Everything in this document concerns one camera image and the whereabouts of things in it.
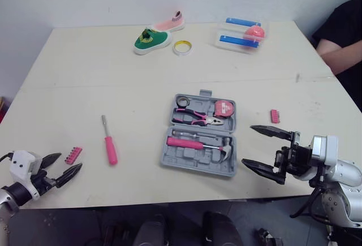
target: pink ball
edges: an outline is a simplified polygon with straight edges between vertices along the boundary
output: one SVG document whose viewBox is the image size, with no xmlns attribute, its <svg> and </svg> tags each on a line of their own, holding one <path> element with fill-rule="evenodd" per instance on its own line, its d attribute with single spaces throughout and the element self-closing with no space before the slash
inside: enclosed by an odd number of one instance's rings
<svg viewBox="0 0 362 246">
<path fill-rule="evenodd" d="M 248 36 L 264 38 L 265 37 L 265 32 L 264 32 L 264 29 L 262 29 L 258 25 L 253 25 L 252 27 L 248 28 L 248 30 L 245 31 L 245 35 L 247 35 L 247 36 L 244 36 L 244 38 L 246 38 L 247 40 L 251 39 Z M 256 41 L 261 41 L 262 40 L 262 39 L 258 39 L 258 38 L 254 38 L 254 39 Z"/>
</svg>

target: screwdriver handle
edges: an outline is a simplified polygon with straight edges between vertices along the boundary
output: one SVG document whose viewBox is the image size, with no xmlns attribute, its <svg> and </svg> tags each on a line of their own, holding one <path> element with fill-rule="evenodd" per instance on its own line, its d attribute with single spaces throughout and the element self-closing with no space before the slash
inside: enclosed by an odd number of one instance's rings
<svg viewBox="0 0 362 246">
<path fill-rule="evenodd" d="M 112 137 L 106 136 L 104 139 L 106 141 L 106 149 L 107 149 L 109 164 L 116 165 L 118 160 L 117 160 L 117 154 L 115 152 Z"/>
<path fill-rule="evenodd" d="M 167 138 L 167 145 L 202 150 L 204 144 L 194 140 L 181 140 L 174 137 Z"/>
</svg>

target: shoe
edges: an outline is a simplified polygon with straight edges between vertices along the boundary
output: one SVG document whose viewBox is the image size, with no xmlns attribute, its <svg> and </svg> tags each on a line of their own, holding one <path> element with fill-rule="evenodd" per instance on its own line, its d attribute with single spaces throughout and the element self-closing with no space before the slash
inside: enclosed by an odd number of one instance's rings
<svg viewBox="0 0 362 246">
<path fill-rule="evenodd" d="M 152 26 L 153 29 L 157 31 L 177 31 L 185 27 L 185 19 L 182 16 L 181 11 L 175 12 L 171 20 L 165 21 L 163 23 L 155 24 Z"/>
<path fill-rule="evenodd" d="M 153 50 L 167 46 L 171 41 L 170 32 L 158 32 L 146 28 L 136 40 L 133 50 L 138 55 L 145 55 Z"/>
</svg>

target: pink-handled pliers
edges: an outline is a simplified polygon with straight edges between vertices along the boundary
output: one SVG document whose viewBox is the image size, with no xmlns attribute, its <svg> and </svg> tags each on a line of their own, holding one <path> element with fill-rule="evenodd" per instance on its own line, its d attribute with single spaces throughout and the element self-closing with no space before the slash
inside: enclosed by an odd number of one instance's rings
<svg viewBox="0 0 362 246">
<path fill-rule="evenodd" d="M 173 118 L 172 121 L 174 123 L 184 123 L 184 124 L 190 124 L 190 125 L 198 125 L 198 126 L 205 126 L 207 124 L 213 124 L 215 126 L 223 125 L 224 122 L 218 118 L 215 117 L 209 117 L 206 113 L 197 112 L 191 109 L 175 109 L 177 113 L 185 113 L 190 116 L 194 116 L 198 120 L 181 120 Z"/>
</svg>

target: yellow tape roll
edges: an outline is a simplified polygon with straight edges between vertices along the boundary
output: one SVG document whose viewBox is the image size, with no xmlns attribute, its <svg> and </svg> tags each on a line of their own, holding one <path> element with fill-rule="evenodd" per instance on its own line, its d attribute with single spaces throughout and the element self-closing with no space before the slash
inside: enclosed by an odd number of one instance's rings
<svg viewBox="0 0 362 246">
<path fill-rule="evenodd" d="M 180 48 L 178 50 L 177 46 L 181 46 L 181 45 L 182 45 L 182 50 L 180 50 Z M 192 49 L 192 44 L 189 41 L 177 41 L 177 42 L 175 42 L 174 47 L 173 47 L 174 53 L 176 55 L 187 55 L 191 52 L 191 49 Z"/>
</svg>

